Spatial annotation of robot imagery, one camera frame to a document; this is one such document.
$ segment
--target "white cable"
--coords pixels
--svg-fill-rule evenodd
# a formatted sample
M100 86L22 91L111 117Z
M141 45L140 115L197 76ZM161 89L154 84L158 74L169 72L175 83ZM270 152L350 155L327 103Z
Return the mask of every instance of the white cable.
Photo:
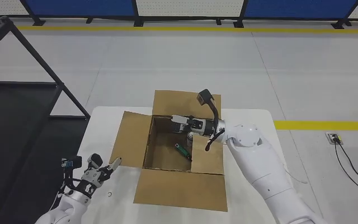
M286 170L286 168L285 168L285 171L286 171L286 173L288 173L293 179L295 179L296 181L298 181L298 182L300 182L300 183L302 183L302 184L308 184L308 182L307 181L304 181L304 180L298 180L298 179L296 179L296 178L294 178L287 170Z
M62 186L61 186L60 189L62 189L63 186L65 186L65 181L63 181ZM54 206L54 204L55 204L55 202L56 202L56 199L58 198L58 195L59 195L58 193L60 193L60 191L58 191L58 192L56 193L55 199L54 199L54 201L52 202L52 205L51 205L49 211L51 211L52 207Z

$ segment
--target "cardboard box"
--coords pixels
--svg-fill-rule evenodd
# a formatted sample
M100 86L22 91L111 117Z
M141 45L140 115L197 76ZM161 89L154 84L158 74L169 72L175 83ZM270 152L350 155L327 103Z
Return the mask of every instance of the cardboard box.
M205 152L208 138L194 135L192 149L186 133L171 131L171 116L192 115L212 119L197 93L156 91L152 116L124 112L110 162L122 158L123 166L142 168L134 203L227 211L223 146L214 142ZM213 95L221 115L221 97ZM179 143L192 161L176 151Z

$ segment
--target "electrical socket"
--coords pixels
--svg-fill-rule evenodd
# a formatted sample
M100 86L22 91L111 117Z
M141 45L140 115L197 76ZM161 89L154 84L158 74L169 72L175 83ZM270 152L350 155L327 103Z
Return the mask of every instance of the electrical socket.
M329 133L329 132L326 132L326 137L327 137L328 142L329 142L330 144L335 144L335 142L333 141L333 139L335 138L335 136L337 136L338 139L341 141L341 144L343 144L343 141L342 141L341 136L339 136L337 133Z

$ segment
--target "yellow floor line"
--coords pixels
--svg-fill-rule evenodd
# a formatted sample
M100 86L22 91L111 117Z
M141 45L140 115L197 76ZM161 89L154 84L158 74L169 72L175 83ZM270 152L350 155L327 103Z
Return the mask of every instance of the yellow floor line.
M274 121L277 130L358 130L358 122Z
M53 31L207 31L207 32L288 32L308 34L358 34L358 30L230 28L230 27L132 27L132 26L18 26L20 30Z

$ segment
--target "green marker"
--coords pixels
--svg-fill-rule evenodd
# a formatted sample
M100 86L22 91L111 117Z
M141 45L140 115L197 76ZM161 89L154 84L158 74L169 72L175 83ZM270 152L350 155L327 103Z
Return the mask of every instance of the green marker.
M176 150L178 150L178 152L180 152L180 154L182 154L185 158L191 161L191 155L185 148L183 148L178 143L175 144L175 148Z

